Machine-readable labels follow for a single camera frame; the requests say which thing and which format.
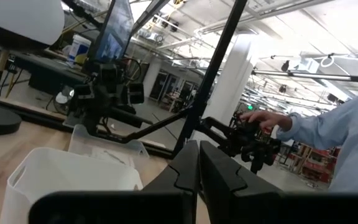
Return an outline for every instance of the fingers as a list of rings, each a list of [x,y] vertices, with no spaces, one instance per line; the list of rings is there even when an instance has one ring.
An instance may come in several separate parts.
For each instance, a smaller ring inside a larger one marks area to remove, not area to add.
[[[263,119],[264,117],[265,117],[264,111],[258,111],[258,112],[253,113],[253,114],[249,117],[248,122],[251,123],[251,122],[253,122],[253,121],[258,121],[258,120],[263,121],[263,120],[264,120],[264,119]]]
[[[255,112],[248,112],[240,115],[242,121],[247,121]]]
[[[262,128],[262,129],[269,129],[275,125],[276,124],[275,124],[274,120],[272,120],[272,119],[268,119],[267,121],[261,122],[259,124],[260,128]]]

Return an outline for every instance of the light blue shirt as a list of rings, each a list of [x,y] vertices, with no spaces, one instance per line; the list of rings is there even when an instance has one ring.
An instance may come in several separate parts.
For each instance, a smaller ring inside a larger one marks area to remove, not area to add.
[[[358,192],[358,97],[319,116],[302,118],[293,113],[290,117],[291,130],[279,129],[277,138],[322,150],[342,146],[329,190]]]

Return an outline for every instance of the white bucket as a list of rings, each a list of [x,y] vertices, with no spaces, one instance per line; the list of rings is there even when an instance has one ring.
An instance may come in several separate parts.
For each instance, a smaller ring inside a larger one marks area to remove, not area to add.
[[[142,188],[139,173],[132,167],[51,148],[36,148],[7,180],[0,224],[27,223],[33,203],[53,192]]]
[[[131,166],[141,173],[149,160],[149,154],[140,141],[127,144],[108,141],[88,134],[82,124],[74,127],[68,151],[82,156],[118,162]]]
[[[83,64],[90,45],[90,40],[85,39],[80,35],[74,35],[73,44],[71,45],[70,53],[67,57],[67,62],[72,65],[74,63]]]

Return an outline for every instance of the human hand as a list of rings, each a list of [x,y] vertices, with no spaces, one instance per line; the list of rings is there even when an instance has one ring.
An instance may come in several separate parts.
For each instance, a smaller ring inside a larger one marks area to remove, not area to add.
[[[240,115],[242,121],[260,121],[260,128],[269,129],[274,127],[276,124],[279,125],[284,131],[289,131],[292,127],[291,118],[276,114],[269,111],[253,111]]]

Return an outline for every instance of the doorway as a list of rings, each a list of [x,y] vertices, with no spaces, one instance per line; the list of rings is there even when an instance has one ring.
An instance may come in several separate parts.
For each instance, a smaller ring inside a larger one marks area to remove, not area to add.
[[[150,92],[149,98],[158,100],[160,98],[161,92],[167,81],[168,74],[165,72],[160,72],[157,75],[157,78],[154,81],[152,91]]]
[[[160,97],[160,100],[168,93],[171,93],[173,91],[176,91],[176,87],[178,84],[179,78],[177,76],[174,76],[172,74],[169,74],[168,81],[165,84],[164,92]]]

